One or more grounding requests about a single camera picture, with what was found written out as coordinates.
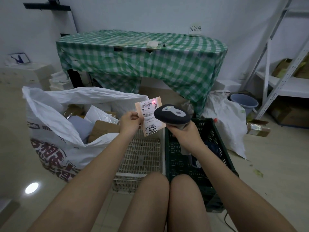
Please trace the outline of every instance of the person's right arm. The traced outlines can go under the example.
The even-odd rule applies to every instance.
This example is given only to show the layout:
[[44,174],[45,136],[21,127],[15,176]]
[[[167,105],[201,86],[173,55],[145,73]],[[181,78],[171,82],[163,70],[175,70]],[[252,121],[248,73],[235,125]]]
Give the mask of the person's right arm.
[[295,228],[272,205],[239,179],[203,143],[191,121],[183,130],[167,125],[179,143],[200,162],[239,232],[295,232]]

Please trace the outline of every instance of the blue bucket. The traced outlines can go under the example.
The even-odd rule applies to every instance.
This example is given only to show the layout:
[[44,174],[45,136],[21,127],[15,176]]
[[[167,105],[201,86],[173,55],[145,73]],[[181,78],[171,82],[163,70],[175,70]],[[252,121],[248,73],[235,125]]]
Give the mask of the blue bucket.
[[256,101],[253,97],[245,94],[232,94],[230,98],[233,102],[238,103],[245,109],[246,117],[249,115],[253,108],[259,105],[258,101]]

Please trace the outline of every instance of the large white bag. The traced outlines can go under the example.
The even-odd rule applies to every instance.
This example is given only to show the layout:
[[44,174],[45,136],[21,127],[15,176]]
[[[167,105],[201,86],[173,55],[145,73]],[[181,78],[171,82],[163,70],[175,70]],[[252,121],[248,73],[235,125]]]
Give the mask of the large white bag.
[[72,179],[118,135],[105,134],[83,144],[73,125],[62,115],[68,104],[106,103],[119,117],[135,109],[135,103],[148,96],[123,93],[98,87],[81,87],[45,92],[23,87],[27,101],[27,123],[31,143],[43,167],[65,181]]
[[247,133],[245,109],[228,100],[229,95],[227,90],[211,91],[202,116],[216,121],[216,128],[227,149],[247,159],[243,145],[243,137]]

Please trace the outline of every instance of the green plastic crate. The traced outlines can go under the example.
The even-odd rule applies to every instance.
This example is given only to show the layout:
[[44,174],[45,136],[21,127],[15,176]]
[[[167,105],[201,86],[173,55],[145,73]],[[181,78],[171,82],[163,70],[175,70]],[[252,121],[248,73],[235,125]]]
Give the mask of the green plastic crate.
[[[200,136],[203,141],[212,142],[218,145],[220,150],[220,159],[226,166],[232,170],[238,177],[229,154],[221,140],[221,137],[214,125],[213,119],[192,119],[198,128]],[[165,129],[165,164],[166,164],[166,177],[169,182],[180,174],[189,175],[198,185],[204,200],[206,210],[208,212],[222,212],[225,207],[221,202],[215,189],[212,187],[211,182],[205,175],[203,170],[196,169],[189,163],[188,157],[180,153],[181,148],[179,142],[172,133]]]

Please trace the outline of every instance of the tiled floor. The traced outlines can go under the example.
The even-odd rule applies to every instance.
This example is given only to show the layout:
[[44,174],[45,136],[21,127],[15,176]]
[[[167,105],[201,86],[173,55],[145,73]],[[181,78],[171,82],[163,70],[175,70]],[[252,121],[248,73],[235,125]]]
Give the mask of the tiled floor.
[[[25,123],[25,103],[18,89],[0,85],[0,196],[14,198],[21,207],[0,232],[24,232],[46,208],[65,182],[41,167],[33,151]],[[230,153],[240,178],[276,207],[298,231],[309,227],[309,130],[281,127],[269,118],[268,137],[246,135],[246,161]],[[263,178],[254,174],[258,169]],[[40,182],[34,195],[24,195],[31,182]],[[109,193],[93,226],[93,232],[117,231],[132,195]],[[231,231],[225,213],[209,213],[213,231]]]

